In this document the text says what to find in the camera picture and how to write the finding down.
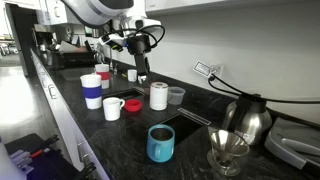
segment stacked cups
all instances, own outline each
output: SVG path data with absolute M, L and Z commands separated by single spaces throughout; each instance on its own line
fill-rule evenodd
M 96 74 L 87 74 L 81 76 L 80 79 L 88 109 L 100 108 L 102 106 L 101 76 Z
M 110 79 L 109 65 L 96 64 L 95 68 L 96 68 L 96 74 L 101 76 L 102 89 L 109 88 L 109 79 Z

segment clear plastic cup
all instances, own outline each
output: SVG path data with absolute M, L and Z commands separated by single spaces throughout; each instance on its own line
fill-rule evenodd
M 185 93 L 186 90 L 180 87 L 169 87 L 168 103 L 172 105 L 181 104 Z

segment sink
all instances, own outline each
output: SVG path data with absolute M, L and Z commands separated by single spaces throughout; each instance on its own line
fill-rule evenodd
M 85 74 L 91 74 L 94 72 L 94 68 L 76 68 L 76 69 L 64 69 L 60 70 L 59 73 L 67 81 L 77 81 L 80 80 L 80 76 Z
M 209 125 L 210 121 L 205 120 L 191 112 L 179 108 L 181 114 L 177 114 L 160 124 L 166 124 L 172 127 L 175 131 L 175 146 L 182 142 L 187 137 L 191 136 L 196 130 L 200 129 L 203 125 Z
M 127 99 L 131 99 L 131 98 L 134 98 L 137 96 L 143 96 L 143 95 L 147 95 L 147 93 L 144 91 L 143 88 L 134 87 L 128 90 L 102 95 L 102 98 L 105 99 L 109 97 L 117 97 L 119 99 L 127 100 Z

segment teal mug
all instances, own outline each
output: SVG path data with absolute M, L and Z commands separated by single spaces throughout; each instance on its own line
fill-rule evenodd
M 173 155 L 174 130 L 167 125 L 158 124 L 148 130 L 147 154 L 155 162 L 168 161 Z

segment white cup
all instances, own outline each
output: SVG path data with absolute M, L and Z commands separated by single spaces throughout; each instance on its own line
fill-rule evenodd
M 154 82 L 150 87 L 150 108 L 161 111 L 167 108 L 168 84 Z
M 107 121 L 114 121 L 120 118 L 120 110 L 125 101 L 116 97 L 103 100 L 104 117 Z
M 128 81 L 136 82 L 136 80 L 137 80 L 137 70 L 128 69 Z
M 96 64 L 95 70 L 96 70 L 96 74 L 99 74 L 101 76 L 102 89 L 109 88 L 109 79 L 110 79 L 109 65 Z
M 80 79 L 83 87 L 84 97 L 86 99 L 87 108 L 100 108 L 102 106 L 101 76 L 96 74 L 87 74 L 81 76 Z

